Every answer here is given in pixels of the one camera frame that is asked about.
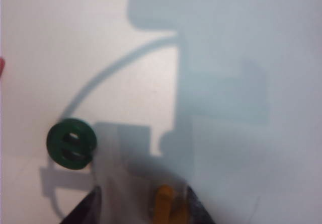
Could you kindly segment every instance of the orange plastic piece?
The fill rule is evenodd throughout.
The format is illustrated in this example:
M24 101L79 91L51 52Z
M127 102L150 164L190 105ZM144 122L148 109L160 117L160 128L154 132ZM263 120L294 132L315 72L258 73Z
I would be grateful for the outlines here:
M174 211L171 211L174 201L174 190L168 185L162 185L156 192L153 224L187 224L189 220L186 201Z
M168 185L162 185L156 192L153 224L169 224L174 191Z

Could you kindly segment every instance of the orange object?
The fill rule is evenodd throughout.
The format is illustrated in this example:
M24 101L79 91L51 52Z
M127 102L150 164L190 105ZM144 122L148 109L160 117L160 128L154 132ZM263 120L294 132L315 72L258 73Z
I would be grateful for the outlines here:
M186 201L172 211L175 192L168 185L162 185L156 192L153 224L188 224L189 213Z
M153 224L169 224L174 191L168 185L162 185L156 192Z

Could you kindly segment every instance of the white surface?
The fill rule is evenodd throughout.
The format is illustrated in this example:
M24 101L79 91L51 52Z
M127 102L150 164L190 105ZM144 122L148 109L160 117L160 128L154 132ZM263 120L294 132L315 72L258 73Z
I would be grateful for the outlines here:
M49 167L49 128L106 67L168 37L67 113L146 126L147 161L186 178L217 223L321 223L321 3L2 0L2 223L58 223L51 190L65 214L82 199L92 178Z

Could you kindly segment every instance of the red object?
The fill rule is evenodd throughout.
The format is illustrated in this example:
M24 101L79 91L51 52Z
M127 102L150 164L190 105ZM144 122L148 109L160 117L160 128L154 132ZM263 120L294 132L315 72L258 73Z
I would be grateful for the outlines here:
M0 57L0 76L2 75L2 71L4 70L5 68L5 59L3 59L2 57Z

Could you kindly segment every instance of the black object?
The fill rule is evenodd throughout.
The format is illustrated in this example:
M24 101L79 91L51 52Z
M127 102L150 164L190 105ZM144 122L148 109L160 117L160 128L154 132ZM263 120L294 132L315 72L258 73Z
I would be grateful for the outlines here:
M60 224L99 224L101 188L96 186Z
M190 186L188 187L187 199L191 219L190 223L216 224Z

